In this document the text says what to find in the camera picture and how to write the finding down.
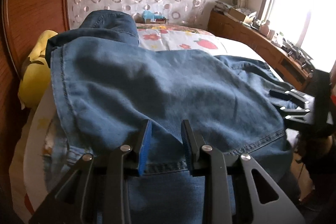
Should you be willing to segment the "blue item in cardboard box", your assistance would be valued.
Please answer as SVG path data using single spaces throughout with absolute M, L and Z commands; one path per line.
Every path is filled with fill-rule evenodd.
M 166 24 L 167 22 L 167 19 L 163 15 L 148 10 L 142 13 L 142 18 L 145 24 Z

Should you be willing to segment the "pink bottle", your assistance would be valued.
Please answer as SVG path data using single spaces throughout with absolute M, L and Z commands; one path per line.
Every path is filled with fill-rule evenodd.
M 267 37 L 269 34 L 269 25 L 270 25 L 270 21 L 266 20 L 259 28 L 259 32 L 260 34 L 262 34 L 263 36 Z

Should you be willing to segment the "open cardboard box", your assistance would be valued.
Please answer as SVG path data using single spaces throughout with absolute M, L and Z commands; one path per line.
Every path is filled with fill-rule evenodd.
M 257 12 L 246 8 L 230 8 L 228 14 L 240 22 L 250 23 L 255 18 Z

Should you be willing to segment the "floral bed blanket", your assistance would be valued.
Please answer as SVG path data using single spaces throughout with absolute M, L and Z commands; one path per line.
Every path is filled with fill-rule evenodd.
M 212 33 L 197 29 L 197 28 L 192 28 L 192 27 L 187 27 L 187 26 L 179 26 L 179 25 L 174 25 L 174 24 L 145 24 L 145 23 L 137 23 L 136 24 L 138 30 L 164 30 L 164 31 L 181 31 L 181 32 L 190 32 L 190 33 L 195 33 L 195 34 L 203 34 L 203 35 L 210 35 L 213 36 Z

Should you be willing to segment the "wooden side cabinet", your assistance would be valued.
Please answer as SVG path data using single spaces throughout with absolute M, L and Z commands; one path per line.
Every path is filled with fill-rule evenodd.
M 259 54 L 286 82 L 303 91 L 311 80 L 293 57 L 273 45 L 267 38 L 228 14 L 210 12 L 207 31 L 215 36 L 241 42 Z

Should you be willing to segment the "window with wooden frame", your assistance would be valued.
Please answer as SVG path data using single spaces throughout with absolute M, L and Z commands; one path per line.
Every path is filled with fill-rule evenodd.
M 263 0 L 262 20 L 306 53 L 313 66 L 331 72 L 335 64 L 335 0 Z

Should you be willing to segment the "folded dark blue jeans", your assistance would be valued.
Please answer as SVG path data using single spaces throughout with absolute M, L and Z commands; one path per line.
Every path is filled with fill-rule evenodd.
M 114 10 L 92 11 L 79 28 L 48 39 L 45 54 L 47 64 L 51 65 L 52 51 L 80 37 L 113 40 L 131 46 L 139 45 L 137 26 L 131 15 Z

